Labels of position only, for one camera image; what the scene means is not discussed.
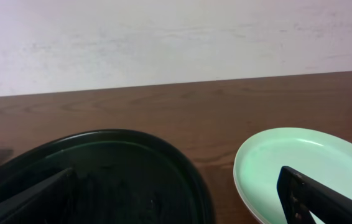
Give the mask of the round black tray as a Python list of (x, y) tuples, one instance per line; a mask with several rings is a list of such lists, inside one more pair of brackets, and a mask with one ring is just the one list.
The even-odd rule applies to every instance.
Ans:
[(0, 203), (67, 169), (76, 173), (65, 223), (216, 221), (194, 165), (156, 136), (125, 129), (90, 131), (48, 142), (0, 166)]

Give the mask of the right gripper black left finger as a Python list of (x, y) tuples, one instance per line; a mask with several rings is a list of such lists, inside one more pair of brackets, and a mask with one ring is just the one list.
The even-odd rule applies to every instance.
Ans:
[(65, 223), (73, 206), (76, 173), (67, 168), (0, 203), (0, 224)]

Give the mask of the pale green plate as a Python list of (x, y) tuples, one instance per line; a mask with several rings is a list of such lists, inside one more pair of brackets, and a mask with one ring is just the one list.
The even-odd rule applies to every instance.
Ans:
[(352, 143), (304, 128), (274, 128), (248, 138), (233, 166), (236, 189), (259, 223), (286, 223), (277, 193), (289, 166), (352, 199)]

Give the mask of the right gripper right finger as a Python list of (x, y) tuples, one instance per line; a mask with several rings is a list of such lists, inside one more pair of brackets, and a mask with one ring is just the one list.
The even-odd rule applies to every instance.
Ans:
[(283, 166), (277, 193), (288, 224), (352, 223), (352, 200), (301, 172)]

